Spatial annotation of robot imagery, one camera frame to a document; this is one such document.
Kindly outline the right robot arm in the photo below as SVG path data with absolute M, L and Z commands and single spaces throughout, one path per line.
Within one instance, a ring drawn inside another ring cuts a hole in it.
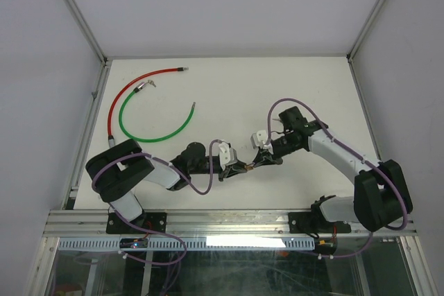
M 322 196 L 311 205 L 310 223 L 315 230 L 325 232 L 337 222 L 356 222 L 376 232 L 383 227 L 395 229 L 397 219 L 405 227 L 413 203 L 396 161 L 367 158 L 338 140 L 322 121 L 308 121 L 297 107 L 281 112 L 279 120 L 283 131 L 277 139 L 266 130 L 252 134 L 252 145 L 258 150 L 253 167 L 280 165 L 285 156 L 306 150 L 335 167 L 353 186 L 352 196 Z

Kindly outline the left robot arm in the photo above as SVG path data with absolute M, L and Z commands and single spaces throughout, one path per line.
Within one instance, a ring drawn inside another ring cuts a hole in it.
M 192 175 L 224 179 L 246 173 L 247 164 L 237 159 L 235 149 L 216 140 L 216 154 L 198 142 L 190 143 L 167 162 L 142 150 L 133 139 L 124 141 L 91 158 L 85 166 L 92 189 L 113 210 L 108 214 L 108 234 L 141 234 L 147 229 L 163 232 L 160 219 L 146 212 L 133 193 L 142 181 L 179 191 L 191 183 Z

